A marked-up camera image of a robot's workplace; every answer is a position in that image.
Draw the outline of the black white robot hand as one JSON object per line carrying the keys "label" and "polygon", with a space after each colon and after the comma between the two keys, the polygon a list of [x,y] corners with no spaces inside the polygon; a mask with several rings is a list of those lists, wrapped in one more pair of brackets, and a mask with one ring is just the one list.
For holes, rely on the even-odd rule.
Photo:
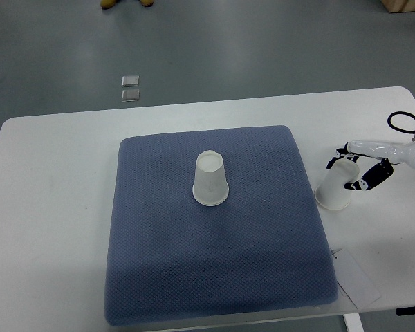
{"label": "black white robot hand", "polygon": [[415,141],[398,144],[353,140],[336,149],[336,155],[328,162],[326,168],[330,169],[335,161],[340,159],[356,163],[361,156],[377,159],[379,163],[360,179],[347,183],[344,187],[348,190],[366,191],[377,187],[394,173],[394,165],[397,164],[406,164],[415,169]]}

